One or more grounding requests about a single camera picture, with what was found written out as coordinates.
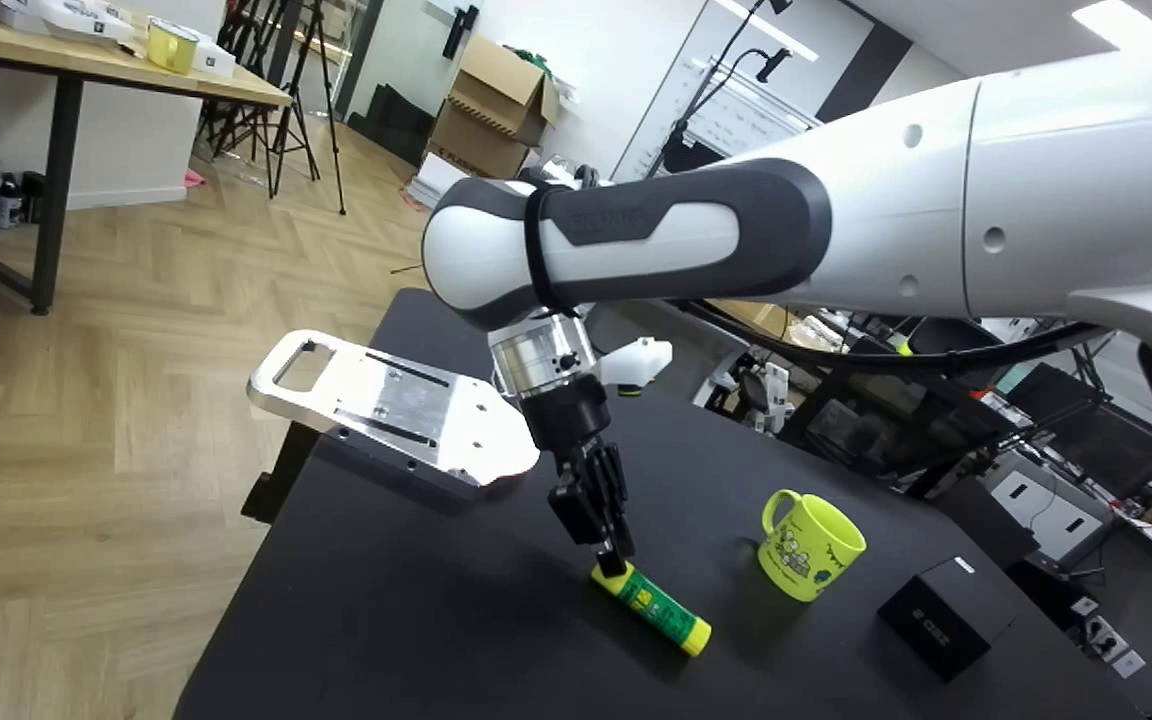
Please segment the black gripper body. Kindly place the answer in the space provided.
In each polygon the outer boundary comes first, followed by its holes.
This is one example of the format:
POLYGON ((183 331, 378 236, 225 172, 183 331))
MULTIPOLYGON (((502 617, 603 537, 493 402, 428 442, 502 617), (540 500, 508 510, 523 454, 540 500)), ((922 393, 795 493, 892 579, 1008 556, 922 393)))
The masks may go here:
POLYGON ((609 393, 597 378, 540 393, 523 402, 530 441, 555 458, 553 510, 575 542, 626 549, 618 450, 601 441, 609 393))

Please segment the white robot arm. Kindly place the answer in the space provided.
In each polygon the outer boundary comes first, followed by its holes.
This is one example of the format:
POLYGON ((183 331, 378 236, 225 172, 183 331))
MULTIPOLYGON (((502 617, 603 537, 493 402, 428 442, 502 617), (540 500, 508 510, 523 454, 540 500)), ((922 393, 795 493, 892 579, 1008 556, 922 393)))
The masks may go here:
POLYGON ((1152 383, 1152 56, 966 76, 626 184, 463 177, 418 263, 478 326, 706 297, 1033 316, 1135 336, 1152 383))

